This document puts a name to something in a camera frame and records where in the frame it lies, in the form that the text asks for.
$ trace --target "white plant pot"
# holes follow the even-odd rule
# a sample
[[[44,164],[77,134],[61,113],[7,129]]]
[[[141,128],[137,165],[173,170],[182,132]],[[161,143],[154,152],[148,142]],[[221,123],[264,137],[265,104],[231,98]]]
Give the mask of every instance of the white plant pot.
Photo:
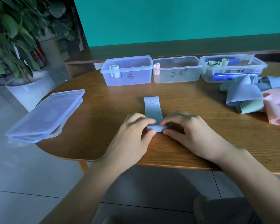
[[[56,86],[47,71],[29,75],[31,83],[25,84],[23,79],[11,79],[5,83],[6,88],[18,99],[19,102],[30,112],[39,101]]]

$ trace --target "teal panel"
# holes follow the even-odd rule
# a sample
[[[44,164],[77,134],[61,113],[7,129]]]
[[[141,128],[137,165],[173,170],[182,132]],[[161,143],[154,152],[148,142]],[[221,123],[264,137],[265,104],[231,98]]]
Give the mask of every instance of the teal panel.
[[[280,33],[280,0],[75,0],[89,46]]]

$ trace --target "tile grout line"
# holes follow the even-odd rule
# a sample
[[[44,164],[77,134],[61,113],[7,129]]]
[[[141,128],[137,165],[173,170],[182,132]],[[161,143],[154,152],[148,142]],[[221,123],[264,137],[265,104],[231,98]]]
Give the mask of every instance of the tile grout line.
[[[213,177],[214,177],[214,180],[215,180],[215,183],[216,183],[218,192],[219,192],[219,196],[220,196],[220,198],[222,199],[221,194],[220,194],[220,190],[219,190],[219,188],[218,188],[217,181],[216,181],[216,178],[215,178],[215,175],[214,175],[214,172],[212,171],[212,173],[213,173]]]
[[[29,196],[43,196],[43,195],[28,194],[28,193],[17,193],[17,192],[3,191],[3,190],[0,190],[0,192],[15,193],[15,194],[29,195]],[[63,199],[63,197],[57,197],[57,196],[43,196],[43,197]],[[179,211],[179,210],[171,210],[171,209],[165,209],[165,208],[152,208],[152,207],[143,207],[143,206],[128,205],[128,204],[116,204],[116,203],[108,203],[108,202],[101,202],[101,203],[104,203],[104,204],[115,204],[115,205],[122,205],[122,206],[130,206],[130,207],[139,207],[139,208],[151,208],[151,209],[159,209],[159,210],[166,210],[166,211]],[[194,213],[194,212],[191,212],[191,211],[179,211],[179,212]]]

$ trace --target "table leg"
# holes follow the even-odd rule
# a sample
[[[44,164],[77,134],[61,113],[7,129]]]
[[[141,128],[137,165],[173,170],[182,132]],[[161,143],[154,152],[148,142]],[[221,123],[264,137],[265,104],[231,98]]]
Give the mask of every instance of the table leg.
[[[79,161],[79,164],[80,164],[82,171],[85,173],[88,170],[88,165],[87,165],[86,161]]]

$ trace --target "gray pants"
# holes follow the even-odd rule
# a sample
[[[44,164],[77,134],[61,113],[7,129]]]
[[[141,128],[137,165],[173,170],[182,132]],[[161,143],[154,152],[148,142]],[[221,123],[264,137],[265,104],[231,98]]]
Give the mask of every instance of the gray pants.
[[[205,224],[261,224],[262,221],[244,197],[210,200]]]

